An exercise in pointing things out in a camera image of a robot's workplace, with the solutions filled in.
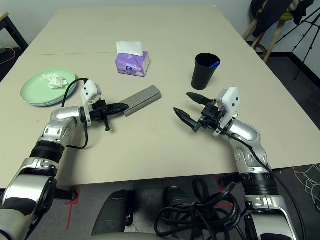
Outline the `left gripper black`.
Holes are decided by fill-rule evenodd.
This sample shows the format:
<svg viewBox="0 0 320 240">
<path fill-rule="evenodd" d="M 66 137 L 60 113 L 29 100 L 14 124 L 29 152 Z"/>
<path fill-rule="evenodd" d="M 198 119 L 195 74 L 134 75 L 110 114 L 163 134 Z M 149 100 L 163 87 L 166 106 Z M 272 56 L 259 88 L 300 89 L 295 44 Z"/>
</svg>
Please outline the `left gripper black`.
<svg viewBox="0 0 320 240">
<path fill-rule="evenodd" d="M 125 103 L 112 103 L 107 105 L 105 100 L 98 100 L 91 106 L 91 122 L 104 123 L 106 132 L 110 130 L 108 116 L 124 113 L 129 108 L 129 106 Z"/>
</svg>

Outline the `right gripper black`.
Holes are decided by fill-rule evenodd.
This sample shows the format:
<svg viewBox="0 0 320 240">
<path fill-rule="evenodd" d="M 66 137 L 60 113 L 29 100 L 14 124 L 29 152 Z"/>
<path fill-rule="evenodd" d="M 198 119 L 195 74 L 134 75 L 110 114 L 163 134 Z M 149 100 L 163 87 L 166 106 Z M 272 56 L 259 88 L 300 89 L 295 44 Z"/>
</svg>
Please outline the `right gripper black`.
<svg viewBox="0 0 320 240">
<path fill-rule="evenodd" d="M 197 104 L 206 105 L 201 112 L 201 118 L 199 120 L 200 125 L 204 129 L 217 129 L 220 112 L 219 108 L 211 103 L 213 100 L 193 92 L 187 92 L 186 95 Z M 189 126 L 194 132 L 199 130 L 200 125 L 197 121 L 193 120 L 189 114 L 176 107 L 174 107 L 173 110 L 178 118 L 187 126 Z"/>
</svg>

